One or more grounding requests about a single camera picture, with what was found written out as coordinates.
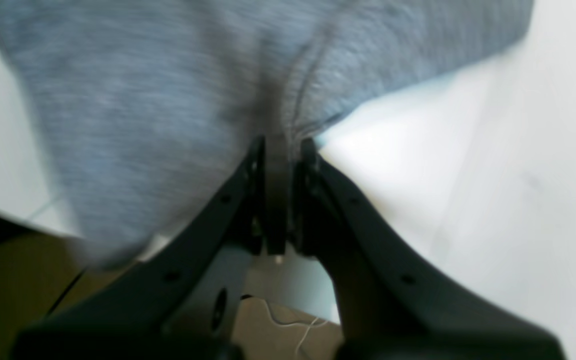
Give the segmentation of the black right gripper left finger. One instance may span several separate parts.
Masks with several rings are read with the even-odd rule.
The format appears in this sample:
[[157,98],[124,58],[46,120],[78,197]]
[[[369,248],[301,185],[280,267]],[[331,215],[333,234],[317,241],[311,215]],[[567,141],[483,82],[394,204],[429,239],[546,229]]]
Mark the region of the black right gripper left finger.
[[230,340],[246,273],[262,248],[265,139],[156,256],[19,333],[12,360],[242,360]]

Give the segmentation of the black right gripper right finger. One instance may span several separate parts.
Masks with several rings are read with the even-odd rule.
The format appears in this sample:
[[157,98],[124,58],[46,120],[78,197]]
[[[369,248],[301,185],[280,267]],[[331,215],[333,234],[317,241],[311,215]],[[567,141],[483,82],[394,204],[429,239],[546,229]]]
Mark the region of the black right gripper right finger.
[[301,143],[294,246],[333,283],[337,360],[564,360],[557,337],[458,284],[391,228],[359,187]]

